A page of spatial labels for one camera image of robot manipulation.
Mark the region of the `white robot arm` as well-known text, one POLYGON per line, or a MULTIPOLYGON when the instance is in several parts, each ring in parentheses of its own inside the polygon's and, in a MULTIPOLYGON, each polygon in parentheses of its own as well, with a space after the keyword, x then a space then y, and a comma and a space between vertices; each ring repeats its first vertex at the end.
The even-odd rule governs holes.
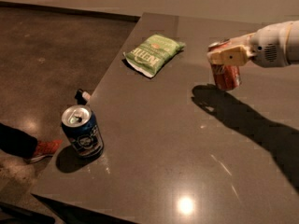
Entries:
POLYGON ((216 65, 243 66, 252 61, 273 68, 299 64, 299 21, 271 24, 209 48, 207 59, 216 65))

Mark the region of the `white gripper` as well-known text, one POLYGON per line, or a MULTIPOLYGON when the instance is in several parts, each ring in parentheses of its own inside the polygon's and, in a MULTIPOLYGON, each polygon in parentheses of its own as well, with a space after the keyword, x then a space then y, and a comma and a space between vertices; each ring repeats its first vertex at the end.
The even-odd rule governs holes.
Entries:
POLYGON ((243 66, 253 57, 252 61, 263 68, 289 66, 286 46, 291 28, 290 22, 271 24, 255 34, 213 42, 208 46, 212 51, 207 53, 207 59, 215 65, 243 66), (245 46, 248 43, 254 54, 245 46))

